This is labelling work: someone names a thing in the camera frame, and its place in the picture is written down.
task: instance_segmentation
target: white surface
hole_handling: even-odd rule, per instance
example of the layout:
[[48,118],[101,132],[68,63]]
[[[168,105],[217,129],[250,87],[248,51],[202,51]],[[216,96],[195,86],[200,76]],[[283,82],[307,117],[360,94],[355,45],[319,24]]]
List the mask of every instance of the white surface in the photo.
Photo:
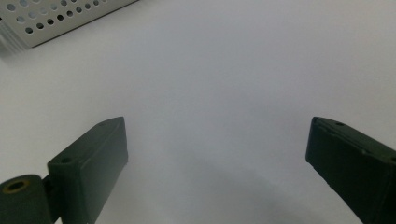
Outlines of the white surface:
[[393,1],[143,0],[0,61],[0,179],[124,116],[97,223],[360,223],[304,161],[313,116],[396,148]]

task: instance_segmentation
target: perforated metal panel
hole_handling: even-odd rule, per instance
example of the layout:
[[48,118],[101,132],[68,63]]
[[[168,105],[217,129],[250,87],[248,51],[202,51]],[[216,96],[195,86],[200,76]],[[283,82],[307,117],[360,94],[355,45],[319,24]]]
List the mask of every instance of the perforated metal panel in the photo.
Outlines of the perforated metal panel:
[[0,0],[0,17],[34,47],[137,0]]

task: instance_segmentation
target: white table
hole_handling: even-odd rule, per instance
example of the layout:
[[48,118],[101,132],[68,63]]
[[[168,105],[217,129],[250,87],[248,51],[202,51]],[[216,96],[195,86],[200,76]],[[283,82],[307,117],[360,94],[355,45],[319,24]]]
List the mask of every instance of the white table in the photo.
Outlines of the white table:
[[0,181],[124,116],[98,224],[361,223],[305,162],[310,120],[396,148],[396,3],[142,0],[0,58]]

